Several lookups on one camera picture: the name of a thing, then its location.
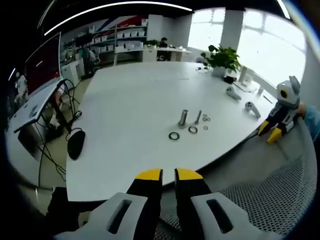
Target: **monitor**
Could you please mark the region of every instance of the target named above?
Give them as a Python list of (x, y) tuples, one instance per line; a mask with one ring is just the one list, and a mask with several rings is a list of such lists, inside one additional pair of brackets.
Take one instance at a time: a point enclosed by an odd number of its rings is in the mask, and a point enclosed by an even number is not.
[(61, 32), (42, 44), (25, 61), (24, 74), (29, 96), (62, 77), (60, 70), (60, 37)]

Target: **ceiling light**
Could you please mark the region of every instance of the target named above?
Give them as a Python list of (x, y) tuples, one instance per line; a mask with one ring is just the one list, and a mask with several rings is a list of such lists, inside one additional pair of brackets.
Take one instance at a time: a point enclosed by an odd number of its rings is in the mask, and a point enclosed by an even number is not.
[(9, 77), (8, 81), (10, 81), (10, 78), (12, 77), (12, 74), (14, 74), (15, 70), (16, 70), (16, 68), (14, 68), (14, 69), (12, 70), (12, 72), (11, 72), (11, 74), (10, 74), (10, 77)]
[(287, 18), (287, 19), (290, 19), (290, 15), (289, 15), (289, 12), (285, 6), (285, 4), (282, 2), (282, 0), (276, 0), (278, 2), (278, 4), (280, 5), (280, 8), (282, 9), (282, 12), (284, 14), (284, 16)]
[(163, 6), (178, 8), (178, 9), (182, 9), (182, 10), (186, 10), (186, 11), (190, 11), (190, 12), (192, 11), (192, 9), (184, 7), (184, 6), (179, 6), (179, 5), (174, 5), (174, 4), (170, 4), (170, 3), (164, 3), (164, 2), (157, 2), (157, 1), (124, 1), (124, 2), (116, 2), (116, 3), (97, 6), (97, 7), (82, 11), (82, 12), (76, 14), (76, 15), (73, 15), (73, 16), (67, 18), (66, 20), (63, 20), (59, 24), (55, 25), (53, 28), (51, 28), (49, 31), (47, 31), (44, 35), (46, 36), (47, 34), (49, 34), (51, 31), (53, 31), (57, 27), (61, 26), (62, 24), (66, 23), (69, 20), (74, 19), (74, 18), (76, 18), (76, 17), (78, 17), (78, 16), (80, 16), (82, 14), (86, 14), (86, 13), (89, 13), (91, 11), (102, 9), (102, 8), (106, 8), (106, 7), (112, 7), (112, 6), (117, 6), (117, 5), (125, 5), (125, 4), (155, 4), (155, 5), (163, 5)]

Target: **person's arm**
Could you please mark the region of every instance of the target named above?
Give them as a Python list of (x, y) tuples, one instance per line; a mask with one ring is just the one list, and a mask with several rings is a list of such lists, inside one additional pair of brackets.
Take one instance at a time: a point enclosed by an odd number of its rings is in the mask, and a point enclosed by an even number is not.
[(297, 112), (304, 118), (305, 125), (310, 131), (312, 141), (316, 141), (320, 135), (320, 112), (314, 106), (306, 106), (303, 103), (300, 103)]

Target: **metal rod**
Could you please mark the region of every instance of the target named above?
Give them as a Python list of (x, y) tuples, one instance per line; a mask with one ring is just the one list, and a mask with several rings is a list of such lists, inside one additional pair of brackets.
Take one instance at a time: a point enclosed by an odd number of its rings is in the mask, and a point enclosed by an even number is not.
[(199, 119), (201, 117), (201, 114), (202, 114), (202, 110), (199, 111), (198, 116), (196, 117), (196, 120), (195, 120), (194, 124), (198, 124), (199, 123)]
[(187, 114), (188, 114), (188, 110), (186, 109), (182, 110), (181, 119), (178, 122), (179, 127), (183, 127), (186, 124)]

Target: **potted plant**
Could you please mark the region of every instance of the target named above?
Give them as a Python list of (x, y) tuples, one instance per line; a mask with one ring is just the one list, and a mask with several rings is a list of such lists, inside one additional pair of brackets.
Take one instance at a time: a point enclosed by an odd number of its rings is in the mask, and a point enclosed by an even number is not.
[(160, 42), (156, 39), (148, 40), (148, 41), (144, 42), (144, 46), (147, 46), (148, 48), (150, 48), (151, 46), (156, 48), (159, 44), (160, 44)]
[(240, 63), (238, 62), (239, 55), (237, 55), (236, 50), (231, 47), (223, 48), (221, 45), (217, 48), (213, 45), (208, 47), (208, 53), (201, 53), (201, 56), (205, 59), (203, 62), (205, 70), (213, 68), (212, 75), (218, 78), (223, 78), (225, 76), (226, 70), (229, 72), (237, 70), (240, 68)]

